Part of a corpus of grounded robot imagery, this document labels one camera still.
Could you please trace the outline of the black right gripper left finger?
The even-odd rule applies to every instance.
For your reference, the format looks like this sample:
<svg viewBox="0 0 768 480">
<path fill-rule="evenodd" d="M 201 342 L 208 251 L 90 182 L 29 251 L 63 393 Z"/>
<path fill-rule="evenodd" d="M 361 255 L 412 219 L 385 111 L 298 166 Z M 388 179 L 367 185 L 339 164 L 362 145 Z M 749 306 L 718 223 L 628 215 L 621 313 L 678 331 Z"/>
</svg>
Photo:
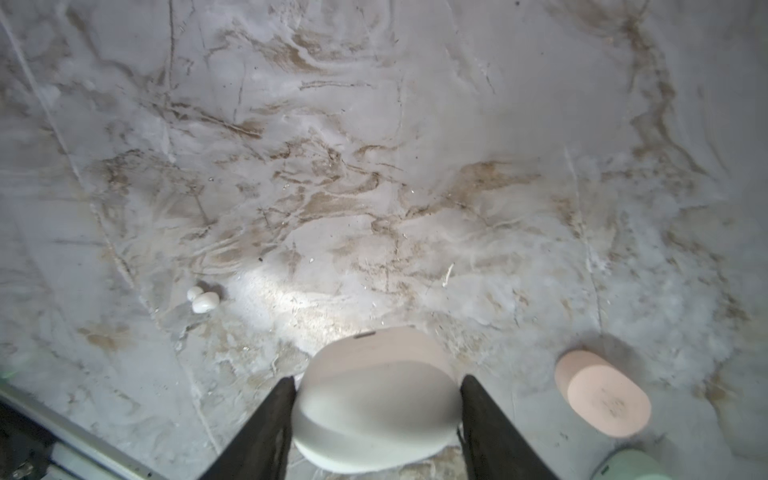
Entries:
<svg viewBox="0 0 768 480">
<path fill-rule="evenodd" d="M 295 399 L 294 378 L 283 377 L 200 479 L 283 480 Z"/>
</svg>

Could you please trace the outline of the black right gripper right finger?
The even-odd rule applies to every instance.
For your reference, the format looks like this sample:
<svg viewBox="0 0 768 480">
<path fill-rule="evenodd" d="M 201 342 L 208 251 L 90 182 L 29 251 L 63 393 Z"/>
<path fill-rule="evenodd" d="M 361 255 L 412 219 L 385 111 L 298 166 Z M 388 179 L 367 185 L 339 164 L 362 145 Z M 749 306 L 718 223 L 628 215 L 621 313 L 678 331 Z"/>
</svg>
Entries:
<svg viewBox="0 0 768 480">
<path fill-rule="evenodd" d="M 465 376 L 460 393 L 458 438 L 470 479 L 557 479 L 476 377 Z"/>
</svg>

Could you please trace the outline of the pink earbud charging case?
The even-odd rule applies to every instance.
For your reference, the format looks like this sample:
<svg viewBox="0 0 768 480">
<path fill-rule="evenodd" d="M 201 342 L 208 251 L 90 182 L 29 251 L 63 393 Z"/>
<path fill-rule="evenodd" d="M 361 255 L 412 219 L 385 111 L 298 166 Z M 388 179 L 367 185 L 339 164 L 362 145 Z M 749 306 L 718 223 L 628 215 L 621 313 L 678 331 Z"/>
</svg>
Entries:
<svg viewBox="0 0 768 480">
<path fill-rule="evenodd" d="M 597 354 L 572 350 L 557 361 L 555 383 L 571 409 L 597 431 L 629 438 L 649 423 L 648 395 Z"/>
</svg>

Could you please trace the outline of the white earbud charging case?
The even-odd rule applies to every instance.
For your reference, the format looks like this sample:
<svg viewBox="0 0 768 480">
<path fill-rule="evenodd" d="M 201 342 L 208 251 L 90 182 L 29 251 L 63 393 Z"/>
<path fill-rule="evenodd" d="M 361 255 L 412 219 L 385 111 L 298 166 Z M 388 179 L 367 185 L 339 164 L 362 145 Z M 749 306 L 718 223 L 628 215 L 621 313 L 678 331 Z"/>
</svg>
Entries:
<svg viewBox="0 0 768 480">
<path fill-rule="evenodd" d="M 386 470 L 446 447 L 462 398 L 448 352 L 413 327 L 337 340 L 309 362 L 292 408 L 293 441 L 338 474 Z"/>
</svg>

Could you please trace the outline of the mint green earbud charging case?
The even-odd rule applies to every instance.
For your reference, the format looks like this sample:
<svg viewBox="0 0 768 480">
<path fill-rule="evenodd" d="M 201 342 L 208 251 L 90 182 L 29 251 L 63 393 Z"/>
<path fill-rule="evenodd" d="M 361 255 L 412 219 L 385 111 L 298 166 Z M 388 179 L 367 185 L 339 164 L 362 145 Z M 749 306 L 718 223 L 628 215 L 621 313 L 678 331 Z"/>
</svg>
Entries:
<svg viewBox="0 0 768 480">
<path fill-rule="evenodd" d="M 618 450 L 594 471 L 591 480 L 671 480 L 651 456 L 637 449 Z"/>
</svg>

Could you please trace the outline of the white earbud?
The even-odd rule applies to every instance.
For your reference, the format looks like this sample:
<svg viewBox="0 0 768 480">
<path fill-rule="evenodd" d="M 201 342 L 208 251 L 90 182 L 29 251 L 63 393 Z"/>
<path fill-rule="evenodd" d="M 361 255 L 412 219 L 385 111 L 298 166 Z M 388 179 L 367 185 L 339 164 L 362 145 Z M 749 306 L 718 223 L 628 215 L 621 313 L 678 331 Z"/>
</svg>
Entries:
<svg viewBox="0 0 768 480">
<path fill-rule="evenodd" d="M 207 314 L 220 305 L 220 296 L 214 291 L 206 291 L 200 286 L 193 286 L 186 293 L 194 314 Z"/>
</svg>

